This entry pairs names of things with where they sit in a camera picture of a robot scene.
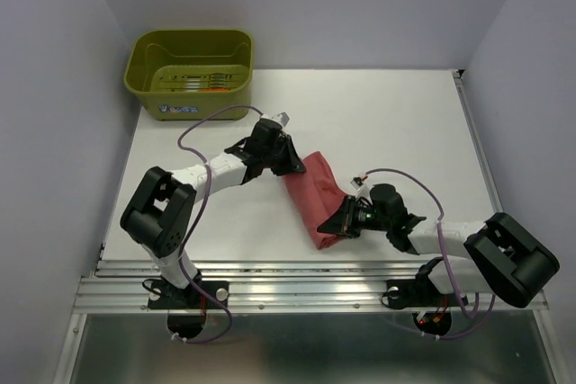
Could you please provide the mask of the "red t shirt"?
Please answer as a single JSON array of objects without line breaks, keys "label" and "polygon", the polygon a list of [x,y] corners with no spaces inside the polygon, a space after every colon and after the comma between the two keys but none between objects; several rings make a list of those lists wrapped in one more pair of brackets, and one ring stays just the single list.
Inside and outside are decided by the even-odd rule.
[{"label": "red t shirt", "polygon": [[326,249],[340,241],[341,237],[320,233],[318,227],[338,210],[347,193],[338,186],[321,152],[309,154],[302,162],[306,171],[284,176],[283,183],[311,242],[318,250]]}]

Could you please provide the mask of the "olive green plastic bin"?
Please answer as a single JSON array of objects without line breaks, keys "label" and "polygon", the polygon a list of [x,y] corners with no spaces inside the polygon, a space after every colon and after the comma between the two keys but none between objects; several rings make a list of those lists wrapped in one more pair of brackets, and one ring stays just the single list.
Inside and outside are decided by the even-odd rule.
[{"label": "olive green plastic bin", "polygon": [[123,82],[157,121],[239,120],[251,104],[254,42],[238,29],[149,31],[134,43]]}]

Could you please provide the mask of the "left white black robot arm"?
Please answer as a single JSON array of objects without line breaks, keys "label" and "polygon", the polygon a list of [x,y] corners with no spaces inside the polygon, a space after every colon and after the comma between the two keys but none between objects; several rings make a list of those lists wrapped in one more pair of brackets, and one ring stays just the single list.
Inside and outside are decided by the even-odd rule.
[{"label": "left white black robot arm", "polygon": [[304,173],[282,112],[260,117],[251,134],[212,160],[184,169],[150,168],[121,215],[120,226],[141,245],[169,286],[169,296],[192,306],[201,286],[199,271],[182,250],[194,204],[223,189],[240,186],[266,169],[276,176]]}]

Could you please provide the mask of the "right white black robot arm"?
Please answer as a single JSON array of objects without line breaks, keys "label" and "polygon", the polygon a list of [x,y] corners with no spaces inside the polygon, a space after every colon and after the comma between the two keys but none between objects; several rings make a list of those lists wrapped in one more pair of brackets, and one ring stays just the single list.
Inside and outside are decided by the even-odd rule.
[{"label": "right white black robot arm", "polygon": [[409,212],[394,186],[378,183],[368,197],[347,195],[317,228],[322,234],[356,238],[382,231],[392,246],[411,255],[432,255],[409,280],[388,280],[382,296],[392,309],[465,304],[466,294],[491,294],[526,307],[555,276],[555,255],[509,214],[480,222],[439,223]]}]

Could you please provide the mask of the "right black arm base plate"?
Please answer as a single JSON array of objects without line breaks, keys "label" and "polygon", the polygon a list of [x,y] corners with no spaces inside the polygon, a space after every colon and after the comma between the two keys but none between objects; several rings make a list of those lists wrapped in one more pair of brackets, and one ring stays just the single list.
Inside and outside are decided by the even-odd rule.
[{"label": "right black arm base plate", "polygon": [[453,293],[443,294],[432,282],[416,279],[387,280],[380,301],[386,308],[394,310],[438,306],[457,307],[459,305]]}]

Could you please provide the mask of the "aluminium front rail frame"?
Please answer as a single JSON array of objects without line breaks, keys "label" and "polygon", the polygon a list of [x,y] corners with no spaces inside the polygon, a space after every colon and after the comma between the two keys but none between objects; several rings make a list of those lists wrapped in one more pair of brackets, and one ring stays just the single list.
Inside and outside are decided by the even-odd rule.
[{"label": "aluminium front rail frame", "polygon": [[[297,152],[320,151],[338,183],[373,170],[408,209],[475,221],[500,209],[452,70],[257,70],[253,103],[290,115]],[[483,296],[490,314],[465,338],[433,341],[411,313],[383,306],[389,279],[425,262],[366,232],[319,251],[282,181],[263,174],[211,197],[187,251],[207,281],[229,283],[234,319],[214,310],[207,326],[227,334],[183,344],[141,283],[157,275],[120,229],[145,171],[194,157],[176,146],[181,123],[142,112],[103,251],[78,286],[58,383],[555,383],[547,302],[514,309]]]}]

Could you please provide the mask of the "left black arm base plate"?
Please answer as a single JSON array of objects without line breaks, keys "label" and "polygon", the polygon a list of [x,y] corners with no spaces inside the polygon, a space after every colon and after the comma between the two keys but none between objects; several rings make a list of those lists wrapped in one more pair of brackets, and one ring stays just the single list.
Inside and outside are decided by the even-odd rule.
[{"label": "left black arm base plate", "polygon": [[[184,310],[184,309],[219,309],[214,301],[206,298],[192,286],[185,289],[178,289],[168,283],[163,278],[145,279],[141,283],[142,288],[148,292],[148,308],[152,310]],[[229,290],[227,281],[201,281],[200,287],[210,296],[217,299],[217,293],[220,290]]]}]

